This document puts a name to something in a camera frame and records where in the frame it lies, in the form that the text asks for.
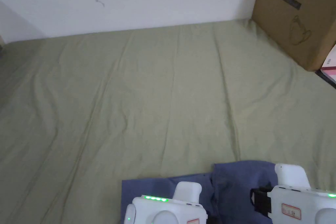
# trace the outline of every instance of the white plastic casing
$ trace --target white plastic casing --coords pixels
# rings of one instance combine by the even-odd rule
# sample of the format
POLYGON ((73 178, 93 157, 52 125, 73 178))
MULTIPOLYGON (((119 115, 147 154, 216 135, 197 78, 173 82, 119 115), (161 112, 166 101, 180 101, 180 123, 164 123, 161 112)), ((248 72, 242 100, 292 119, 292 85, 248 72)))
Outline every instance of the white plastic casing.
POLYGON ((300 166, 277 164, 275 171, 279 185, 267 193, 273 224, 336 223, 336 198, 329 196, 335 193, 311 189, 300 166))
POLYGON ((173 199, 198 203, 201 191, 199 183, 182 181, 176 186, 173 199))
POLYGON ((176 199, 168 199, 167 202, 163 202, 145 199, 145 196, 143 195, 134 198, 132 204, 136 207, 134 224, 152 224, 155 216, 161 211, 169 211, 174 214, 178 221, 176 224, 187 224, 188 221, 195 219, 199 219, 199 224, 206 224, 208 218, 206 210, 200 204, 193 202, 185 202, 176 199))
POLYGON ((136 206, 129 204, 126 209, 124 224, 133 224, 136 219, 136 206))

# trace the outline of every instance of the printed face mask illustration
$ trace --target printed face mask illustration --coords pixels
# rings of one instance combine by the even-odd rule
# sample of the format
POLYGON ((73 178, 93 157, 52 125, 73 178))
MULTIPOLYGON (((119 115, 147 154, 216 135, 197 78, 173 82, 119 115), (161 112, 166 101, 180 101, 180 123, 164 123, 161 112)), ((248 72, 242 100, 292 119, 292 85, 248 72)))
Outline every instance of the printed face mask illustration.
POLYGON ((289 27, 289 41, 296 46, 305 42, 310 36, 311 30, 306 30, 305 25, 300 21, 299 16, 296 15, 289 27))

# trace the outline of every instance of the white device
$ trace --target white device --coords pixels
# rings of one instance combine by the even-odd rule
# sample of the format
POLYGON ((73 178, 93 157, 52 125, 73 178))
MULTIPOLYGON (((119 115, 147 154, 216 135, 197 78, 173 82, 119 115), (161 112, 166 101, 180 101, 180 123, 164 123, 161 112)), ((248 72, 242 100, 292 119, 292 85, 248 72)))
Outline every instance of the white device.
MULTIPOLYGON (((251 190, 255 211, 273 224, 336 223, 336 193, 312 189, 300 166, 277 164, 275 172, 279 185, 251 190)), ((201 190, 198 183, 179 182, 172 199, 136 197, 127 207, 124 224, 206 224, 201 190)))
POLYGON ((199 204, 202 187, 179 182, 172 199, 142 195, 126 209, 124 224, 206 224, 208 215, 199 204))
POLYGON ((251 190, 255 210, 273 224, 336 223, 336 193, 312 189, 301 166, 277 164, 278 184, 251 190))

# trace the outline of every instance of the pink book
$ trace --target pink book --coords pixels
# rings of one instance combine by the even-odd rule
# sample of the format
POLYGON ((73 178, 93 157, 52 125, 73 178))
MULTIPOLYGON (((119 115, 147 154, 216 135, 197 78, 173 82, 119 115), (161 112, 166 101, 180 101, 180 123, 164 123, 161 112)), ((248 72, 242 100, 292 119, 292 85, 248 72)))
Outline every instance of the pink book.
POLYGON ((336 45, 326 57, 322 65, 321 72, 331 81, 336 83, 336 45))

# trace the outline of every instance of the cardboard box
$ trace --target cardboard box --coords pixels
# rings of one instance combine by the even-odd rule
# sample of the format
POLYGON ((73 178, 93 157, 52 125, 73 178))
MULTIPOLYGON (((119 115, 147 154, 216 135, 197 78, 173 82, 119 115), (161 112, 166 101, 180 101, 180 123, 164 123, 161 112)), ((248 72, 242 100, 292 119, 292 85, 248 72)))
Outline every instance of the cardboard box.
POLYGON ((256 0, 252 19, 309 71, 336 42, 336 0, 256 0))

